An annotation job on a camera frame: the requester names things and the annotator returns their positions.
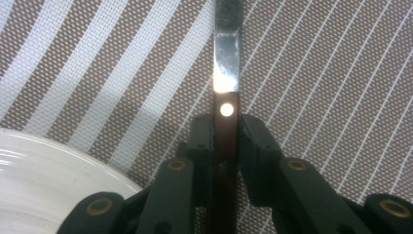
striped fabric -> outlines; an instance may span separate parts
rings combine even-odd
[[[380,192],[413,202],[412,9],[244,0],[243,113],[359,203]],[[210,111],[213,13],[213,0],[0,1],[0,127],[148,186]],[[239,232],[276,233],[240,187]]]

white stripe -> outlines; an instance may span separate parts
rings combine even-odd
[[[254,11],[254,9],[257,7],[258,3],[260,2],[260,0],[256,0],[254,2],[254,4],[252,5],[251,9],[249,9],[248,14],[246,15],[246,17],[244,18],[244,22],[249,20],[249,17],[251,16],[252,12]]]
[[[398,119],[397,125],[395,126],[395,128],[394,128],[394,130],[393,130],[392,136],[390,137],[388,143],[386,144],[386,147],[385,147],[385,149],[383,150],[382,155],[380,156],[380,160],[379,160],[379,162],[377,163],[376,168],[375,168],[374,171],[373,171],[373,175],[371,175],[370,179],[368,180],[367,184],[365,185],[364,189],[362,190],[361,195],[358,197],[358,201],[357,201],[358,203],[361,203],[361,200],[362,200],[362,198],[364,197],[365,192],[367,191],[368,187],[370,186],[371,182],[373,181],[374,176],[375,176],[376,173],[379,171],[379,168],[380,168],[380,166],[382,165],[382,161],[383,161],[383,159],[385,158],[385,155],[386,155],[386,153],[387,153],[387,151],[388,151],[388,148],[389,148],[389,146],[391,145],[391,143],[393,142],[394,137],[395,137],[395,134],[397,133],[398,128],[400,127],[400,124],[403,122],[404,116],[406,115],[406,113],[407,113],[407,111],[408,111],[408,109],[409,109],[409,107],[410,107],[410,104],[412,103],[412,100],[413,100],[413,97],[410,99],[409,103],[407,103],[407,106],[406,106],[406,108],[404,109],[403,113],[401,114],[400,119]]]
[[[67,63],[27,122],[26,132],[44,136],[85,75],[128,0],[103,1]]]
[[[265,76],[264,80],[262,81],[261,86],[258,88],[257,93],[255,94],[254,98],[252,99],[252,101],[249,104],[248,108],[246,109],[245,113],[248,113],[249,110],[251,109],[252,105],[255,103],[256,99],[258,98],[259,94],[261,93],[262,89],[264,88],[265,84],[267,83],[268,79],[270,78],[270,75],[273,73],[273,70],[276,68],[277,64],[279,63],[279,60],[282,57],[282,54],[283,54],[285,48],[288,46],[289,41],[291,40],[292,36],[295,34],[295,30],[297,30],[298,26],[301,24],[301,21],[302,21],[303,17],[306,15],[307,10],[310,8],[312,3],[313,3],[313,0],[310,0],[309,3],[306,6],[306,9],[303,11],[303,13],[301,13],[300,18],[295,23],[294,28],[289,33],[285,43],[282,45],[282,49],[280,50],[279,54],[277,55],[277,58],[275,59],[274,63],[271,65],[270,70],[268,71],[267,75]]]
[[[292,78],[289,80],[289,83],[286,87],[286,89],[284,90],[284,92],[282,93],[282,97],[280,98],[279,102],[277,103],[277,107],[274,109],[273,113],[270,115],[270,118],[267,121],[267,124],[271,123],[274,119],[274,117],[277,114],[277,111],[279,109],[279,107],[281,106],[286,94],[289,91],[289,88],[291,87],[291,85],[294,83],[295,78],[297,77],[297,75],[300,73],[301,71],[301,67],[304,65],[304,63],[307,61],[307,57],[310,54],[311,50],[314,47],[314,44],[316,44],[317,40],[319,39],[319,35],[322,33],[322,30],[324,29],[325,25],[327,24],[328,20],[330,19],[331,15],[333,14],[334,10],[337,7],[337,4],[340,2],[340,0],[337,0],[333,7],[330,9],[330,12],[328,13],[327,17],[324,19],[324,21],[322,22],[321,27],[319,28],[319,31],[317,32],[316,36],[313,38],[313,41],[310,44],[310,47],[307,49],[306,54],[303,56],[303,58],[300,61],[300,64],[298,65],[297,69],[295,70],[294,74],[292,75]],[[293,129],[295,128],[295,124],[294,123],[292,125],[292,127],[289,129],[288,134],[286,135],[284,141],[282,142],[282,148],[284,148],[285,144],[288,142],[289,136],[291,135]]]
[[[207,43],[213,30],[213,18],[213,1],[207,0],[155,87],[134,117],[109,164],[126,173],[134,160],[139,157],[143,144]]]
[[[347,120],[346,125],[344,126],[344,129],[341,131],[340,136],[338,137],[338,139],[337,139],[337,141],[336,141],[333,149],[331,150],[330,155],[329,155],[330,158],[331,158],[331,155],[334,154],[334,151],[335,151],[335,149],[338,147],[341,138],[343,137],[343,135],[345,134],[347,128],[349,127],[350,123],[352,122],[353,118],[355,117],[355,114],[356,114],[356,112],[357,112],[357,110],[358,110],[358,106],[361,104],[361,102],[362,102],[362,100],[363,100],[363,98],[364,98],[364,95],[368,92],[368,88],[370,87],[371,82],[374,80],[374,77],[376,76],[377,71],[380,70],[380,67],[381,67],[381,65],[382,65],[382,63],[383,63],[383,60],[385,59],[385,57],[386,57],[386,55],[387,55],[390,47],[392,46],[392,44],[393,44],[393,42],[394,42],[394,40],[395,40],[395,37],[398,35],[398,32],[399,32],[399,31],[401,30],[401,28],[403,27],[404,22],[407,20],[408,16],[409,16],[409,13],[407,13],[407,15],[404,17],[403,21],[401,22],[400,26],[398,27],[397,31],[395,32],[395,34],[394,34],[394,36],[393,36],[393,38],[392,38],[392,41],[389,43],[388,47],[386,48],[386,51],[383,53],[382,57],[380,58],[379,63],[377,64],[376,68],[374,69],[373,74],[371,75],[371,77],[370,77],[367,85],[365,86],[365,88],[364,88],[364,90],[363,90],[363,92],[362,92],[362,94],[361,94],[361,97],[358,99],[358,102],[357,102],[357,104],[356,104],[356,107],[353,109],[353,112],[352,112],[352,114],[350,115],[349,119]],[[388,93],[388,95],[387,95],[387,97],[386,97],[386,99],[385,99],[385,103],[386,103],[386,101],[388,100],[388,97],[390,96],[391,92],[393,91],[393,88],[394,88],[394,85],[393,85],[392,88],[389,90],[389,93]],[[343,180],[341,181],[340,186],[339,186],[338,189],[337,189],[337,192],[340,192],[341,188],[343,187],[344,183],[346,182],[347,177],[348,177],[348,175],[350,174],[350,171],[353,169],[353,166],[355,165],[355,163],[356,163],[356,161],[357,161],[357,158],[358,158],[361,150],[363,149],[364,144],[366,143],[366,141],[367,141],[367,139],[368,139],[371,131],[373,130],[373,127],[375,126],[377,120],[379,119],[380,114],[382,113],[383,108],[384,108],[384,105],[381,106],[381,108],[380,108],[379,112],[377,113],[376,117],[374,117],[373,123],[371,123],[370,128],[368,129],[366,135],[364,136],[364,139],[363,139],[362,142],[361,142],[361,146],[359,147],[359,149],[358,149],[358,151],[357,151],[356,157],[354,158],[354,160],[353,160],[352,164],[350,165],[350,167],[347,169],[346,174],[344,175],[344,178],[343,178]]]
[[[14,0],[2,0],[0,1],[0,33],[3,31],[9,18],[10,12],[13,9]]]
[[[265,230],[265,228],[268,226],[268,223],[270,222],[271,219],[271,214],[268,215],[267,220],[265,220],[264,225],[262,225],[261,229],[259,230],[259,234],[262,234]]]
[[[284,3],[285,3],[285,0],[282,1],[282,4],[279,6],[279,8],[277,9],[277,11],[274,14],[273,18],[271,19],[270,23],[265,28],[264,33],[259,38],[258,43],[255,45],[254,49],[252,50],[251,55],[248,57],[248,60],[246,61],[245,66],[243,67],[243,70],[240,73],[240,77],[243,76],[244,72],[246,71],[246,69],[248,68],[248,66],[251,63],[252,59],[254,58],[255,54],[258,52],[258,48],[261,46],[261,43],[264,41],[265,37],[267,36],[268,32],[270,31],[271,26],[274,24],[274,22],[276,21],[277,17],[280,14],[280,12],[282,11]]]
[[[0,120],[53,42],[71,4],[72,1],[48,0],[43,5],[27,39],[0,80]]]
[[[404,160],[403,160],[403,162],[401,163],[400,170],[398,170],[398,174],[397,174],[397,177],[395,178],[395,181],[394,181],[394,183],[393,183],[393,187],[392,187],[392,189],[390,190],[390,194],[394,194],[394,190],[395,190],[395,188],[397,187],[398,181],[399,181],[400,178],[401,178],[401,174],[403,173],[404,167],[405,167],[407,161],[411,158],[412,153],[413,153],[413,144],[412,144],[412,146],[410,146],[410,149],[409,149],[409,151],[407,152],[406,157],[404,157]]]
[[[313,97],[313,94],[316,92],[317,88],[319,87],[319,82],[322,81],[322,78],[324,76],[325,71],[327,70],[330,63],[332,62],[332,59],[335,57],[335,54],[336,54],[338,48],[341,46],[341,42],[343,41],[344,37],[347,35],[348,29],[351,27],[351,25],[353,24],[355,18],[358,15],[359,10],[364,5],[364,1],[365,0],[363,0],[361,2],[361,4],[358,6],[358,9],[357,9],[356,13],[353,15],[353,18],[350,20],[350,23],[347,25],[346,29],[344,30],[343,34],[341,35],[340,40],[338,41],[336,47],[334,48],[333,53],[331,54],[330,58],[328,59],[328,62],[325,65],[324,69],[322,70],[321,75],[319,76],[319,79],[317,80],[316,84],[313,86],[312,90],[310,91],[310,94],[307,96],[307,99],[304,102],[304,105],[301,107],[300,112],[298,113],[298,116],[295,118],[294,123],[292,124],[292,127],[289,129],[288,134],[287,134],[284,142],[282,143],[282,147],[285,147],[286,143],[288,142],[289,137],[291,136],[292,132],[295,130],[295,127],[297,126],[297,124],[299,123],[300,118],[303,115],[308,103],[310,102],[311,98]]]
[[[374,22],[373,27],[370,29],[367,37],[365,38],[363,44],[361,45],[360,50],[358,51],[358,53],[357,53],[357,55],[356,55],[356,58],[354,59],[354,61],[353,61],[352,65],[351,65],[349,71],[347,72],[346,77],[344,78],[343,82],[341,83],[339,90],[336,92],[336,96],[334,97],[333,101],[330,103],[330,105],[328,106],[327,111],[325,112],[324,116],[322,117],[321,123],[319,124],[319,126],[318,126],[318,128],[317,128],[317,130],[316,130],[316,134],[319,132],[319,129],[322,127],[322,124],[323,124],[324,121],[326,120],[327,115],[330,113],[330,110],[332,109],[333,105],[334,105],[335,102],[336,102],[336,99],[339,97],[341,91],[343,90],[344,85],[345,85],[346,82],[347,82],[347,79],[350,77],[350,74],[352,73],[353,68],[355,67],[356,63],[358,62],[358,58],[360,57],[361,53],[364,51],[365,45],[367,44],[368,40],[370,39],[371,35],[372,35],[373,32],[374,32],[374,29],[375,29],[376,26],[379,24],[380,19],[382,18],[382,16],[384,15],[384,13],[386,12],[386,10],[388,9],[388,7],[389,7],[389,5],[390,5],[391,2],[392,2],[392,0],[390,0],[390,1],[387,3],[387,5],[386,5],[385,8],[383,9],[383,11],[381,12],[380,16],[379,16],[379,17],[377,18],[377,20]],[[325,169],[325,167],[322,167],[322,168],[321,168],[321,170],[320,170],[320,173],[321,173],[321,174],[324,172],[324,169]]]
[[[257,0],[255,2],[255,4],[252,6],[251,9],[249,9],[248,12],[248,16],[250,16],[252,14],[252,12],[255,9],[255,6],[257,5],[257,3],[259,2],[259,0]],[[246,22],[248,21],[249,17],[246,17],[243,21],[243,24],[246,24]],[[205,83],[205,85],[203,86],[203,89],[201,90],[200,94],[198,95],[198,97],[195,99],[195,102],[192,104],[191,108],[189,109],[188,113],[186,114],[184,120],[182,121],[182,123],[179,125],[179,129],[178,131],[175,132],[175,135],[173,136],[173,138],[171,139],[171,141],[169,142],[169,145],[167,147],[167,149],[164,151],[164,154],[162,155],[161,159],[158,162],[158,165],[156,166],[155,170],[153,171],[152,175],[150,176],[148,182],[146,183],[145,186],[147,186],[149,183],[151,183],[152,179],[155,177],[156,172],[159,169],[159,166],[164,162],[165,158],[167,157],[167,155],[169,154],[169,152],[172,150],[173,145],[175,144],[176,140],[178,139],[180,133],[183,130],[183,127],[186,125],[186,123],[190,120],[190,117],[192,116],[193,111],[195,110],[196,106],[198,105],[198,103],[201,100],[201,97],[204,96],[204,93],[207,91],[207,87],[210,86],[212,82],[212,76],[209,77],[209,79],[207,80],[207,82]]]
[[[333,59],[334,59],[334,57],[335,57],[335,54],[336,54],[337,51],[338,51],[338,48],[340,48],[342,41],[344,40],[344,38],[345,38],[346,35],[347,35],[347,31],[351,28],[351,26],[353,25],[353,22],[355,21],[355,19],[356,19],[357,16],[358,16],[358,13],[360,12],[361,8],[364,6],[364,2],[365,2],[365,0],[363,0],[363,1],[361,2],[361,4],[360,4],[360,5],[358,6],[358,8],[357,8],[355,14],[353,15],[352,19],[350,20],[350,23],[347,24],[346,30],[344,30],[343,34],[341,35],[340,40],[338,41],[336,47],[334,48],[334,51],[333,51],[333,53],[331,54],[330,58],[328,59],[328,62],[327,62],[327,64],[325,65],[324,69],[322,70],[322,73],[321,73],[321,75],[319,76],[318,81],[316,82],[316,84],[314,85],[313,89],[311,90],[310,95],[307,97],[307,100],[306,100],[304,106],[301,108],[301,111],[300,111],[298,117],[295,119],[294,124],[296,124],[295,122],[298,123],[298,121],[299,121],[302,113],[304,112],[305,108],[307,107],[307,104],[310,102],[310,99],[311,99],[313,93],[316,91],[317,87],[319,86],[319,82],[321,82],[322,77],[324,76],[325,72],[326,72],[327,69],[329,68],[330,64],[333,62]],[[338,97],[338,93],[336,94],[336,97],[334,98],[333,102],[335,102],[335,99],[337,99],[337,97]],[[313,137],[311,138],[309,144],[307,145],[306,150],[305,150],[304,153],[301,155],[301,158],[304,159],[304,158],[307,156],[307,153],[309,152],[311,145],[313,144],[314,140],[316,139],[317,135],[319,134],[319,129],[321,128],[322,124],[324,123],[324,121],[325,121],[325,119],[326,119],[326,116],[327,116],[327,114],[329,113],[331,107],[332,107],[332,105],[330,104],[330,106],[328,107],[326,113],[325,113],[324,116],[322,117],[322,120],[321,120],[321,122],[320,122],[320,124],[319,124],[319,127],[316,129],[316,132],[313,134]]]
[[[350,70],[349,70],[349,72],[347,73],[346,78],[345,78],[345,80],[343,81],[342,86],[340,87],[340,90],[338,91],[338,93],[337,93],[336,97],[334,98],[334,100],[337,98],[338,94],[341,92],[341,89],[342,89],[343,85],[345,84],[345,82],[346,82],[346,80],[347,80],[350,72],[352,71],[354,65],[356,64],[356,61],[358,60],[359,55],[360,55],[361,52],[363,51],[366,42],[367,42],[368,39],[370,38],[372,32],[374,31],[374,28],[377,26],[378,21],[380,21],[382,15],[383,15],[384,12],[387,10],[387,8],[388,8],[389,4],[391,3],[391,1],[392,1],[392,0],[390,0],[390,1],[388,2],[388,4],[386,5],[385,9],[382,11],[380,17],[378,17],[378,19],[376,20],[375,24],[373,25],[373,28],[370,30],[369,34],[367,35],[367,38],[364,40],[364,43],[363,43],[363,45],[361,46],[361,49],[360,49],[360,51],[358,52],[358,54],[357,54],[357,56],[356,56],[356,58],[355,58],[355,61],[353,62],[352,66],[351,66],[351,68],[350,68]],[[268,216],[268,218],[267,218],[267,220],[266,220],[266,222],[265,222],[265,226],[261,229],[260,233],[262,233],[262,232],[264,231],[264,229],[265,229],[266,225],[268,224],[270,218],[271,218],[271,215]]]
[[[179,1],[158,0],[154,3],[142,26],[67,143],[68,145],[83,151],[88,151],[92,147],[116,104],[168,25]]]
[[[277,58],[276,58],[276,60],[274,61],[273,65],[271,66],[270,70],[268,71],[266,77],[264,78],[264,81],[261,83],[261,86],[259,87],[257,93],[255,94],[254,98],[252,99],[252,101],[251,101],[251,103],[249,104],[248,108],[246,109],[246,112],[245,112],[245,113],[248,113],[249,110],[251,109],[252,105],[255,103],[255,100],[258,98],[258,95],[261,93],[261,90],[263,89],[265,83],[266,83],[267,80],[269,79],[271,73],[273,72],[273,69],[276,68],[276,66],[277,66],[277,64],[278,64],[278,62],[279,62],[279,60],[280,60],[280,57],[282,56],[283,51],[284,51],[285,48],[288,46],[289,40],[291,40],[292,36],[295,34],[295,30],[296,30],[296,29],[298,28],[298,26],[300,25],[301,20],[302,20],[303,17],[306,15],[307,10],[310,8],[310,6],[311,6],[312,3],[313,3],[313,1],[310,1],[310,2],[307,4],[305,10],[301,13],[300,18],[299,18],[298,21],[295,23],[294,28],[292,29],[292,31],[291,31],[290,34],[288,35],[286,41],[285,41],[284,44],[282,45],[282,49],[280,50],[279,55],[277,56]],[[243,223],[244,216],[246,215],[246,213],[247,213],[247,211],[249,210],[249,208],[250,208],[250,205],[248,205],[248,206],[244,209],[242,216],[241,216],[240,219],[238,220],[238,224],[237,224],[238,226],[241,225],[241,223]],[[265,227],[267,226],[268,221],[269,221],[269,218],[267,219],[267,221],[265,222],[265,224],[262,226],[262,228],[261,228],[261,230],[260,230],[260,233],[262,233],[263,230],[265,229]]]

knife handle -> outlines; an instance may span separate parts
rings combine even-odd
[[[212,205],[207,210],[206,233],[235,234],[240,95],[215,93],[213,103]]]

knife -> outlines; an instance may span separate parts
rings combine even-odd
[[[242,26],[242,0],[215,1],[212,205],[206,213],[209,234],[231,234],[237,230]]]

white plate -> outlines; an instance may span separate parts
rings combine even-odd
[[[66,145],[0,129],[0,233],[56,233],[83,198],[141,188],[107,165]]]

